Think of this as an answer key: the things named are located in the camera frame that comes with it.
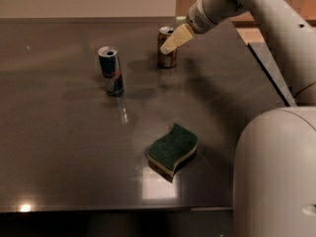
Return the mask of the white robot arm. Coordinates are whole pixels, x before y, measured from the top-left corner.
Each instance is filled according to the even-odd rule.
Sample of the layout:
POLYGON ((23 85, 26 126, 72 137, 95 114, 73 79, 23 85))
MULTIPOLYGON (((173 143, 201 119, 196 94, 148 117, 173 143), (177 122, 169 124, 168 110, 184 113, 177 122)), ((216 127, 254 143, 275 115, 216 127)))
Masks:
POLYGON ((316 31, 284 0, 197 0, 169 53, 250 12, 294 104, 254 118, 235 154, 234 237, 316 237, 316 31))

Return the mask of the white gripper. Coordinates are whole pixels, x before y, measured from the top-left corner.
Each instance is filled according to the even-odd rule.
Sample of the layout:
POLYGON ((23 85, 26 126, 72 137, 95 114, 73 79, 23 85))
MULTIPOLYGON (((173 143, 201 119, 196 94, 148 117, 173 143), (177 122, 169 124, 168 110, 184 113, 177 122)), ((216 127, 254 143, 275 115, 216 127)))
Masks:
POLYGON ((217 23, 207 14, 204 0, 197 0, 189 9, 187 24, 178 26, 164 41, 160 50, 163 54, 169 54, 191 40, 195 34, 205 34, 216 26, 217 23))

